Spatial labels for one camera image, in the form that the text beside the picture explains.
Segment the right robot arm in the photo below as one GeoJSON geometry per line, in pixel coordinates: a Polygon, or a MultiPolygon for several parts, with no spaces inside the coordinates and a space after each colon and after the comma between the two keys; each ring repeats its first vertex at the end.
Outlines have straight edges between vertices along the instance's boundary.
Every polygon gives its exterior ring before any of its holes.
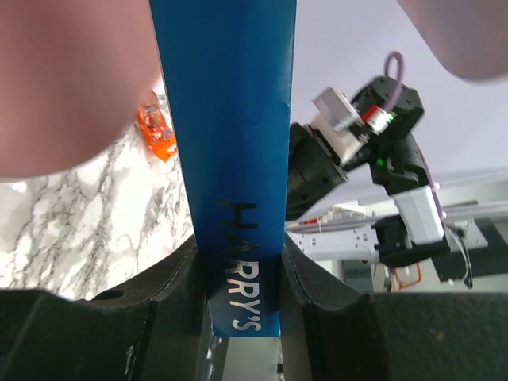
{"type": "Polygon", "coordinates": [[[371,179],[392,198],[398,216],[374,224],[375,250],[388,267],[405,267],[449,253],[425,160],[412,135],[424,114],[418,92],[386,75],[352,99],[360,120],[336,127],[325,111],[290,127],[287,221],[301,218],[348,173],[368,165],[371,179]]]}

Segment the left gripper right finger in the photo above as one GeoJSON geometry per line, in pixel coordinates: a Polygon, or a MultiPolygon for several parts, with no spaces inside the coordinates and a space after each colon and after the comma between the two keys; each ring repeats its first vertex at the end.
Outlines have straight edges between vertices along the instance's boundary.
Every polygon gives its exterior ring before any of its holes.
{"type": "Polygon", "coordinates": [[[505,294],[362,294],[291,239],[281,259],[286,379],[506,379],[505,294]]]}

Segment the blue Harrys razor box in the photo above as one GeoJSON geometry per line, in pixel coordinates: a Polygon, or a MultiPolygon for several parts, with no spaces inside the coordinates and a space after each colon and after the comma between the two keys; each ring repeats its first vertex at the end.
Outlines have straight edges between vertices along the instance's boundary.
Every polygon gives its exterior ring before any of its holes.
{"type": "Polygon", "coordinates": [[[296,4],[150,7],[214,332],[277,337],[296,4]]]}

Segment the orange razor bag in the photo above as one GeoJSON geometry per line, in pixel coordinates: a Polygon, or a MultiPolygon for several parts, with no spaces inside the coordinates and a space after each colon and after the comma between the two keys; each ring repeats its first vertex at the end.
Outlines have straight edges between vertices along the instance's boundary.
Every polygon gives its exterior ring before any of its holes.
{"type": "Polygon", "coordinates": [[[163,115],[159,99],[154,91],[138,108],[136,120],[144,141],[154,156],[167,162],[178,153],[175,134],[163,115]]]}

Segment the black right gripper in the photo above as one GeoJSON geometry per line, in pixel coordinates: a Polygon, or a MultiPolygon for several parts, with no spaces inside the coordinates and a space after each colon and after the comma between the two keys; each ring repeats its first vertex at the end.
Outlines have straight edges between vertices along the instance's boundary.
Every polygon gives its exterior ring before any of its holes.
{"type": "Polygon", "coordinates": [[[286,219],[296,221],[347,175],[338,167],[318,135],[299,123],[290,127],[286,219]]]}

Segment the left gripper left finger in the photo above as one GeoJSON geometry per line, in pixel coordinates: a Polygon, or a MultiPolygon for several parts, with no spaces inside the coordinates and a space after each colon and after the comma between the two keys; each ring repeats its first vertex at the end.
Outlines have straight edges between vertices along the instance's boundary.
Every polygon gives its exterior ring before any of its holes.
{"type": "Polygon", "coordinates": [[[194,380],[206,332],[194,238],[90,301],[1,293],[4,380],[194,380]]]}

